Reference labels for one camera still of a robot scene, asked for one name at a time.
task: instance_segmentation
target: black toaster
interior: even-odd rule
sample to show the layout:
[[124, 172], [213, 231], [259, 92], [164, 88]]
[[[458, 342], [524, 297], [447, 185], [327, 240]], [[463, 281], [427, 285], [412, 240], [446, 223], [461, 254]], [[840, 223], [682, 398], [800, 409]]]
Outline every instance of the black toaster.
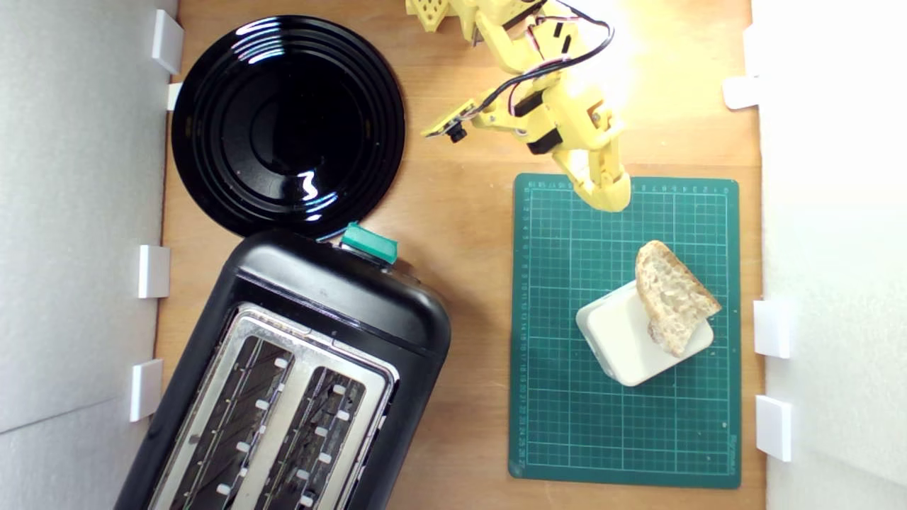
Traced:
[[384, 508], [449, 342], [432, 293], [356, 243], [250, 236], [115, 508]]

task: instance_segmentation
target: black cable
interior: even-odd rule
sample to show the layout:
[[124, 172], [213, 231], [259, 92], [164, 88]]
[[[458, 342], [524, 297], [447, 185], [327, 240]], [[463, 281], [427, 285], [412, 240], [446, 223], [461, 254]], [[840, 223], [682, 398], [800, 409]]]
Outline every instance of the black cable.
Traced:
[[497, 97], [499, 95], [501, 95], [508, 88], [510, 88], [516, 84], [525, 82], [526, 80], [531, 80], [533, 78], [538, 78], [538, 77], [544, 76], [545, 74], [551, 74], [551, 73], [554, 73], [555, 71], [567, 69], [568, 67], [572, 67], [574, 65], [582, 64], [583, 62], [586, 62], [587, 60], [594, 57], [595, 55], [600, 54], [602, 51], [604, 51], [605, 48], [607, 48], [611, 44], [611, 41], [614, 40], [614, 28], [611, 27], [611, 25], [608, 25], [607, 22], [593, 19], [591, 16], [583, 13], [579, 9], [576, 9], [570, 5], [564, 4], [563, 2], [561, 2], [561, 3], [565, 7], [570, 9], [575, 15], [582, 18], [583, 20], [585, 20], [589, 23], [592, 23], [593, 25], [603, 26], [603, 27], [607, 28], [608, 36], [605, 38], [605, 40], [602, 41], [602, 43], [599, 44], [599, 46], [597, 48], [595, 48], [594, 50], [587, 52], [585, 54], [582, 54], [576, 58], [572, 58], [572, 59], [564, 61], [564, 62], [555, 62], [555, 63], [547, 64], [530, 73], [521, 74], [519, 76], [514, 76], [510, 80], [507, 80], [506, 82], [502, 83], [500, 87], [495, 89], [494, 92], [492, 92], [488, 97], [486, 97], [484, 101], [482, 101], [482, 104], [480, 104], [476, 108], [473, 108], [472, 113], [478, 113], [478, 112], [481, 112], [482, 110], [484, 110], [485, 108], [488, 108], [489, 106], [491, 106], [492, 103], [494, 103], [494, 100], [497, 99]]

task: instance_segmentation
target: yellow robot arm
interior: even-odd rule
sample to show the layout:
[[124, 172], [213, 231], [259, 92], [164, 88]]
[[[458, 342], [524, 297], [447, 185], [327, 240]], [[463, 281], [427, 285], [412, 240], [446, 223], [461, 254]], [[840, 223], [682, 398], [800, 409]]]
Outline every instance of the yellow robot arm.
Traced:
[[[623, 211], [629, 205], [630, 179], [620, 163], [618, 138], [623, 125], [605, 103], [601, 90], [572, 68], [610, 43], [590, 51], [580, 39], [580, 23], [596, 22], [554, 1], [405, 0], [426, 31], [447, 16], [458, 16], [463, 38], [484, 41], [497, 64], [514, 78], [470, 99], [423, 132], [465, 135], [464, 122], [479, 129], [510, 132], [534, 154], [550, 154], [591, 207]], [[520, 22], [526, 31], [511, 39], [507, 30]], [[531, 86], [516, 94], [520, 83]]]

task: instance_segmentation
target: green cutting mat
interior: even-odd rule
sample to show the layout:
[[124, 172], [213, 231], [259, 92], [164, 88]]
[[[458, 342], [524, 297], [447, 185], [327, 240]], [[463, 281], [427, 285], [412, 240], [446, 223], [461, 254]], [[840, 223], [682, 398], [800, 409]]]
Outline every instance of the green cutting mat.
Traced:
[[[513, 476], [740, 485], [740, 274], [734, 181], [637, 177], [630, 206], [595, 211], [564, 175], [514, 185], [510, 462]], [[638, 387], [605, 376], [576, 325], [634, 279], [659, 239], [722, 304], [707, 350]]]

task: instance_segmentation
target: wooden table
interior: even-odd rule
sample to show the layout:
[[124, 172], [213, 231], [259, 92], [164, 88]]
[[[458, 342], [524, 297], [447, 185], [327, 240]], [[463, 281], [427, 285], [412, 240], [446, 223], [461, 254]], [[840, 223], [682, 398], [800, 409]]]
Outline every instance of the wooden table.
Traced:
[[[403, 87], [405, 160], [363, 224], [400, 241], [415, 276], [439, 291], [453, 344], [395, 486], [392, 509], [765, 508], [765, 459], [756, 450], [754, 395], [763, 368], [752, 350], [751, 307], [761, 293], [760, 157], [755, 112], [731, 113], [721, 81], [743, 72], [747, 0], [619, 0], [617, 38], [600, 59], [628, 130], [633, 175], [740, 182], [743, 296], [743, 484], [738, 490], [515, 480], [507, 473], [512, 184], [518, 172], [556, 172], [509, 134], [478, 132], [456, 145], [418, 133], [506, 76], [448, 20], [426, 34], [402, 0], [180, 0], [182, 71], [219, 36], [279, 14], [325, 17], [385, 55]], [[221, 264], [239, 241], [189, 198], [168, 157], [163, 242], [172, 248], [171, 296], [161, 302], [157, 356], [169, 379]]]

